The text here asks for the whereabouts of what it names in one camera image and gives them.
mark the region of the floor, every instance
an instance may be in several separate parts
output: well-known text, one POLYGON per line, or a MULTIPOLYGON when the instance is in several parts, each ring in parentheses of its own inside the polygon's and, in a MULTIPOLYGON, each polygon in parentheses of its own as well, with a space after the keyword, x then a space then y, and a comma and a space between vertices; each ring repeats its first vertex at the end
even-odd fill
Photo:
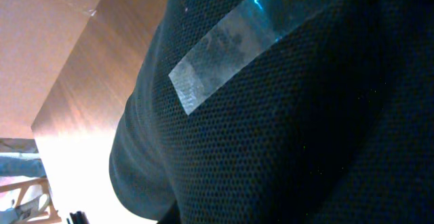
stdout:
POLYGON ((109 153, 166 2, 101 0, 32 125, 61 217, 80 210, 90 223, 155 223, 117 200, 109 153))

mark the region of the clothing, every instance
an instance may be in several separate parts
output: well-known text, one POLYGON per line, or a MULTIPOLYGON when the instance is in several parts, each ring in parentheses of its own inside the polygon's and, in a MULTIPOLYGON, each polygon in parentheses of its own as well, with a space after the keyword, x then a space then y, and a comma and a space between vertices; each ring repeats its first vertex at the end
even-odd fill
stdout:
POLYGON ((0 224, 11 224, 18 220, 18 215, 14 208, 0 211, 0 224))
POLYGON ((168 74, 240 1, 168 1, 111 151, 119 201, 183 224, 434 223, 433 4, 341 0, 187 115, 168 74))
POLYGON ((43 177, 45 175, 41 160, 0 156, 0 176, 43 177))

